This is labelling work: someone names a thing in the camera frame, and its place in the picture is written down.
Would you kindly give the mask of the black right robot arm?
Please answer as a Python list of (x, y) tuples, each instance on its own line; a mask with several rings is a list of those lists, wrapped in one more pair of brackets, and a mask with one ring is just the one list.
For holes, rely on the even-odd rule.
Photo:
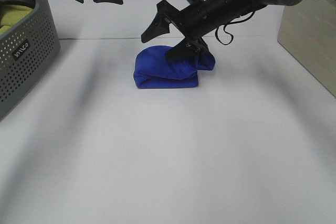
[(165, 53), (166, 60), (200, 56), (208, 53), (203, 36), (221, 25), (233, 24), (236, 18), (253, 14), (268, 5), (293, 6), (302, 0), (187, 0), (189, 6), (178, 10), (166, 0), (157, 4), (157, 14), (141, 35), (146, 43), (170, 32), (173, 24), (184, 39)]

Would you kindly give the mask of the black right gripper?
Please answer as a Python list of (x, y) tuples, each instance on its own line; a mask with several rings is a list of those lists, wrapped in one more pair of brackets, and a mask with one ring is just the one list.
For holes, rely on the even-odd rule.
[(207, 21), (205, 1), (190, 4), (183, 10), (178, 10), (166, 0), (157, 5), (157, 13), (149, 27), (141, 35), (141, 42), (170, 33), (170, 24), (173, 24), (183, 35), (184, 39), (165, 53), (166, 60), (177, 60), (198, 57), (209, 52), (208, 45), (202, 39)]

